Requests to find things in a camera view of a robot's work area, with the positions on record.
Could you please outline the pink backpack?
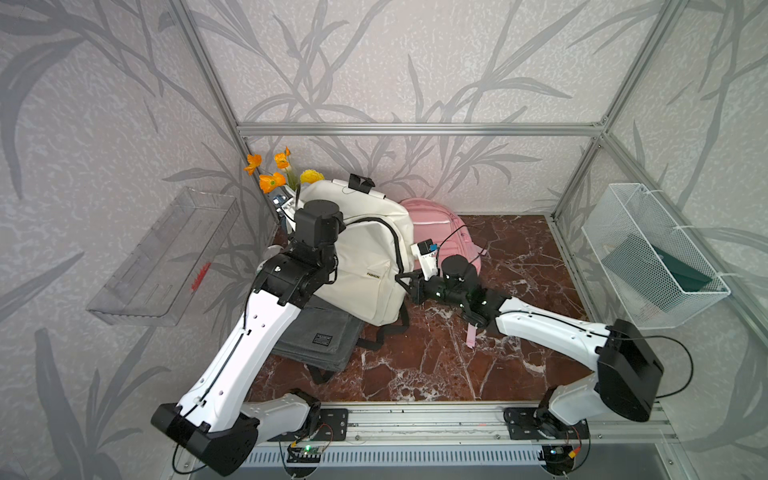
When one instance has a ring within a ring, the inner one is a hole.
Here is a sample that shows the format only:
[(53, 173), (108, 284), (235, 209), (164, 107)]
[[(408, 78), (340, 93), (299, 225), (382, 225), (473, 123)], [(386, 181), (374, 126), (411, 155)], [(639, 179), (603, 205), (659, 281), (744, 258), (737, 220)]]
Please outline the pink backpack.
[(439, 249), (438, 262), (452, 255), (465, 257), (481, 271), (481, 256), (487, 250), (474, 243), (465, 222), (452, 210), (424, 198), (400, 202), (408, 211), (414, 225), (416, 243), (431, 240)]

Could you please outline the beige backpack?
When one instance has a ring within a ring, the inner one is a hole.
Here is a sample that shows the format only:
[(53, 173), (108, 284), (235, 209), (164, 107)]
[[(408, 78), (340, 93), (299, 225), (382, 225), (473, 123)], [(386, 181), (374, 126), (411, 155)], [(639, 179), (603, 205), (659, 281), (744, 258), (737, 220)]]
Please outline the beige backpack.
[(358, 340), (359, 346), (376, 351), (387, 337), (409, 328), (404, 278), (414, 270), (411, 217), (405, 207), (378, 191), (373, 180), (356, 174), (308, 185), (298, 193), (295, 206), (305, 208), (315, 200), (335, 203), (345, 227), (334, 243), (334, 282), (320, 287), (316, 295), (376, 327), (374, 341)]

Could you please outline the grey backpack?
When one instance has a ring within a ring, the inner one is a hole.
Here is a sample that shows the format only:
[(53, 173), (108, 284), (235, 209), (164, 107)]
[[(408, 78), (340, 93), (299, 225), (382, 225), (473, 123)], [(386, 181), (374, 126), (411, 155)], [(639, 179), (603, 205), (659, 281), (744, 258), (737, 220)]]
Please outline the grey backpack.
[(313, 296), (281, 335), (272, 354), (304, 364), (315, 384), (343, 371), (365, 323)]

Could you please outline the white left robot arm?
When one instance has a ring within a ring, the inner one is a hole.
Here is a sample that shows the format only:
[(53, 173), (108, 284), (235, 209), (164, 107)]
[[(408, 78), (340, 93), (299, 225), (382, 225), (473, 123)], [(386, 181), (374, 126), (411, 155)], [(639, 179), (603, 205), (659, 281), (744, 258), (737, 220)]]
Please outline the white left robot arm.
[(336, 203), (307, 202), (294, 215), (285, 249), (255, 277), (241, 319), (202, 374), (177, 402), (160, 405), (152, 425), (221, 476), (234, 473), (261, 442), (319, 428), (321, 403), (293, 389), (243, 410), (248, 392), (277, 341), (338, 267), (335, 243), (345, 225)]

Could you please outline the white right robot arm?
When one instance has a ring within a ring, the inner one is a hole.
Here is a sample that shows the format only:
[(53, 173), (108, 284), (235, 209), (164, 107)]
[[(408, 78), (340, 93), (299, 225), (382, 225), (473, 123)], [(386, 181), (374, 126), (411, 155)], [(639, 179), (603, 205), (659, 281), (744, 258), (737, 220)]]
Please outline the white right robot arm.
[(530, 341), (589, 369), (580, 380), (548, 389), (529, 413), (506, 410), (507, 420), (522, 430), (555, 439), (608, 412), (637, 423), (649, 420), (664, 367), (632, 323), (576, 320), (486, 288), (460, 255), (444, 260), (439, 271), (417, 270), (396, 280), (414, 303), (434, 300), (456, 307), (472, 326)]

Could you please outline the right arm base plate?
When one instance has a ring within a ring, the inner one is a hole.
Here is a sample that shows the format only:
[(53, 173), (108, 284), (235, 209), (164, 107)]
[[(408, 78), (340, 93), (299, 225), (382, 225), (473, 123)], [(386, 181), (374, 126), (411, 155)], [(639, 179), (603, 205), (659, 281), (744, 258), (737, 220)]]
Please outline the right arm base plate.
[(507, 407), (503, 420), (511, 440), (575, 441), (590, 440), (585, 420), (566, 425), (550, 413), (539, 412), (537, 407)]

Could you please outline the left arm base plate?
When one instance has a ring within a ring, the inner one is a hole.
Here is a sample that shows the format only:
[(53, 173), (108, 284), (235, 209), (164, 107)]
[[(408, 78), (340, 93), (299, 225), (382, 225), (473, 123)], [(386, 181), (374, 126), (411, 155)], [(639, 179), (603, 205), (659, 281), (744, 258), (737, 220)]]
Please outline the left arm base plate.
[(349, 410), (346, 408), (325, 408), (311, 412), (302, 427), (279, 437), (280, 441), (321, 441), (334, 442), (346, 439), (349, 425)]

